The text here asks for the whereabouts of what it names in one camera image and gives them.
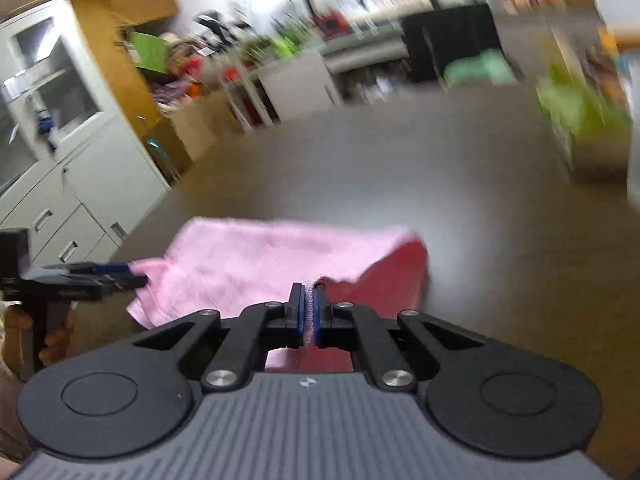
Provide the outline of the person's left hand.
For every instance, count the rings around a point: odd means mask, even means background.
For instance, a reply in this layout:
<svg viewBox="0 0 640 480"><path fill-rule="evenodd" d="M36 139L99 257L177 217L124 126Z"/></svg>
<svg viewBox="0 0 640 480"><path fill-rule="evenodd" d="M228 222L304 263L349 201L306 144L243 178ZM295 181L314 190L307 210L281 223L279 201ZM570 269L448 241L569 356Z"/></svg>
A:
<svg viewBox="0 0 640 480"><path fill-rule="evenodd" d="M44 337L44 347L35 354L32 318L17 302L9 302L3 313L4 339L2 361L21 380L26 380L35 371L35 363L48 367L66 358L74 332L76 314L68 310L65 321Z"/></svg>

